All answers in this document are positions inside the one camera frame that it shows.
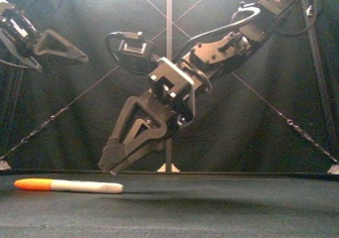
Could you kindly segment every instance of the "black curtain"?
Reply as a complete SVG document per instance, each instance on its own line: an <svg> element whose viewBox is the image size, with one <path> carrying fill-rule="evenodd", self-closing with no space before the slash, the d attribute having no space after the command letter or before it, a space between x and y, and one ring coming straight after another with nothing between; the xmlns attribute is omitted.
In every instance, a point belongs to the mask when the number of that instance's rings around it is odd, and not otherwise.
<svg viewBox="0 0 339 238"><path fill-rule="evenodd" d="M97 170L100 151L124 101L148 88L145 77L129 74L112 63L104 37L110 32L140 31L145 39L153 39L157 55L165 56L165 0L56 0L56 3L58 1L57 12L37 20L34 26L41 31L52 28L58 32L86 53L89 62L80 66L50 62L48 67L53 74L25 71L14 119L5 134L9 146L17 144L61 108L72 105L8 156L8 162L13 168L21 169ZM241 1L255 0L173 0L173 54L188 36L229 24ZM323 11L315 27L331 111L337 115L339 8L336 0L320 0L320 3ZM293 32L303 28L299 7L283 29ZM100 84L77 99L112 70ZM1 68L1 73L14 73L14 69ZM332 149L307 35L296 38L273 36L235 74L313 140L325 149ZM173 162L181 171L328 170L329 159L295 133L233 75L228 73L219 78L212 92L200 96L196 103L196 119L173 137ZM162 163L164 153L152 153L130 169L153 171Z"/></svg>

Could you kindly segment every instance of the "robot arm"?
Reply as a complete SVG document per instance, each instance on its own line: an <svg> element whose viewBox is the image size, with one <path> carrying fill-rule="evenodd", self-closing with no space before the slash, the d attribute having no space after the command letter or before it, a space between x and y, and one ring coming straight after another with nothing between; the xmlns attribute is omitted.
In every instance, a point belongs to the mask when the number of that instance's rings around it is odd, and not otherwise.
<svg viewBox="0 0 339 238"><path fill-rule="evenodd" d="M231 25L191 39L172 61L161 58L156 68L149 68L150 87L138 97L126 99L101 151L98 167L104 172L118 173L149 152L164 148L164 140L195 118L197 95L209 92L212 81L255 53L299 1L256 0L241 4ZM217 34L225 36L213 43L203 43ZM129 66L122 63L125 55L132 57L133 64L146 60L144 41L136 49L125 50L137 38L130 38L130 33L122 33L120 38L117 63Z"/></svg>
<svg viewBox="0 0 339 238"><path fill-rule="evenodd" d="M24 65L42 71L41 56L53 56L70 64L86 62L86 55L52 30L40 33L14 4L0 0L0 40Z"/></svg>

